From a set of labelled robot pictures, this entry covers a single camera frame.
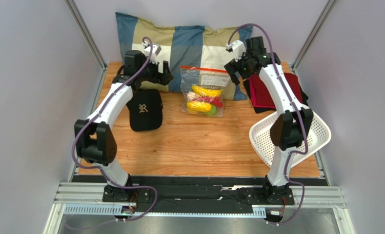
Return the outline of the red toy bell pepper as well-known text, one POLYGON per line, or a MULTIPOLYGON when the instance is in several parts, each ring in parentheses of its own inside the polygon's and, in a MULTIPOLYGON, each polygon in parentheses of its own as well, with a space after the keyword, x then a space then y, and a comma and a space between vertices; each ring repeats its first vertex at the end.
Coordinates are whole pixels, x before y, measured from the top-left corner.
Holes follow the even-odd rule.
POLYGON ((204 99, 205 97, 200 96, 195 92, 188 92, 186 97, 187 97, 187 102, 190 102, 190 101, 205 102, 205 99, 204 99))

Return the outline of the yellow toy banana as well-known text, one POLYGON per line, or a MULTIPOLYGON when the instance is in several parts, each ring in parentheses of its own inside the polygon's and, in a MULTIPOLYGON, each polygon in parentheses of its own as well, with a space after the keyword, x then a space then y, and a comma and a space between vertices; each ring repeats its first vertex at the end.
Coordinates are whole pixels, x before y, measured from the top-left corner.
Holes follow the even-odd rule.
POLYGON ((207 88, 203 88, 203 87, 198 86, 198 85, 193 85, 193 86, 191 86, 191 88, 192 88, 192 91, 197 93, 198 95, 206 96, 206 97, 210 97, 210 98, 219 97, 223 93, 223 89, 219 89, 219 90, 207 89, 207 88))

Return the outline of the clear zip top bag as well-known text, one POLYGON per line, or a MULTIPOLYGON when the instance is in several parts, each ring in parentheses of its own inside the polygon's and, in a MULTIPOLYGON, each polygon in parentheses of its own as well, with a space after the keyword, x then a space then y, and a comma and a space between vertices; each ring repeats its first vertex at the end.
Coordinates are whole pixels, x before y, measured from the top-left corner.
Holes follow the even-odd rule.
POLYGON ((227 71, 181 66, 181 110, 189 115, 223 117, 223 95, 231 80, 227 71))

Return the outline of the yellow toy mango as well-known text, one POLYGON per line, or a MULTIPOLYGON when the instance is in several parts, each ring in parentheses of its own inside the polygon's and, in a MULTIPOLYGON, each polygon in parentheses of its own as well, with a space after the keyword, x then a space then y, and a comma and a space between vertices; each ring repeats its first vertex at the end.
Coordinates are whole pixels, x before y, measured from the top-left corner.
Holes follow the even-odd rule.
POLYGON ((194 112, 209 112, 212 110, 212 105, 210 103, 201 101, 189 101, 186 106, 188 110, 194 112))

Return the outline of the green toy vegetable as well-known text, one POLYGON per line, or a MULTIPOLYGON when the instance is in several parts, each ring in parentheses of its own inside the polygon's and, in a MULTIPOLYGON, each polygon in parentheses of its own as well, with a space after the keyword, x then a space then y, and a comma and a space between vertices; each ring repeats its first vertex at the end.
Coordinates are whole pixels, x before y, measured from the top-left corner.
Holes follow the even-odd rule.
POLYGON ((204 113, 207 117, 214 117, 217 114, 217 106, 215 105, 211 105, 211 106, 212 108, 208 112, 204 113))

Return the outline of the red toy chili pepper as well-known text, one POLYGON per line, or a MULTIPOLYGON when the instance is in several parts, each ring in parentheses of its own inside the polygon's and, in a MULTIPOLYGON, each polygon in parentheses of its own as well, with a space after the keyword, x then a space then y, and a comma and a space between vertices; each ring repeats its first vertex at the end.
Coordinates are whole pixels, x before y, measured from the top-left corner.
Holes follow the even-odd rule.
POLYGON ((218 108, 223 108, 223 100, 221 97, 211 98, 210 103, 218 108))

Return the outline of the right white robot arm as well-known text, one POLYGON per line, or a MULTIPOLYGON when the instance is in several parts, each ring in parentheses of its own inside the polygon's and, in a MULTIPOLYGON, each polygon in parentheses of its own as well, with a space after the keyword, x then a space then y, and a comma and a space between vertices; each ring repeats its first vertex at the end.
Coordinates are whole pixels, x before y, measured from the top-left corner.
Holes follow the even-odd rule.
POLYGON ((257 75, 266 86, 277 111, 277 119, 270 128, 274 156, 266 183, 261 190, 265 199, 279 199, 290 191, 290 164, 301 145, 308 146, 307 135, 314 117, 313 111, 303 107, 288 84, 276 53, 268 53, 263 38, 251 38, 243 43, 229 41, 226 50, 233 59, 224 67, 233 82, 237 75, 243 79, 257 75))

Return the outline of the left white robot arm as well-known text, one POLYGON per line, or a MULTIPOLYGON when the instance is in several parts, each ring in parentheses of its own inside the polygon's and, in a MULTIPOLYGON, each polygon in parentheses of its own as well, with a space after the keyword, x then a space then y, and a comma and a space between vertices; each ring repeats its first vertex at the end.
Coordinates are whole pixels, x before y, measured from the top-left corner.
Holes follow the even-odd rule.
POLYGON ((166 85, 173 79, 167 61, 159 72, 160 46, 147 46, 143 51, 125 53, 123 66, 112 80, 109 92, 97 109, 85 119, 74 124, 75 139, 71 157, 79 168, 97 169, 109 186, 125 191, 134 189, 131 176, 116 159, 117 144, 112 128, 120 112, 148 81, 166 85))

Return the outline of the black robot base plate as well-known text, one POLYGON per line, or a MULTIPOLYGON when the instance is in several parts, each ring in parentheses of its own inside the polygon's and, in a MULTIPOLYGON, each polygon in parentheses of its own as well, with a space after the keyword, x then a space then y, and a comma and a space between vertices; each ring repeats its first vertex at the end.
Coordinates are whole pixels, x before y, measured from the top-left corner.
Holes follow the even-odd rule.
POLYGON ((279 199, 265 199, 263 177, 132 176, 133 190, 104 187, 104 202, 133 202, 137 211, 192 214, 249 214, 253 205, 295 204, 292 190, 279 199))

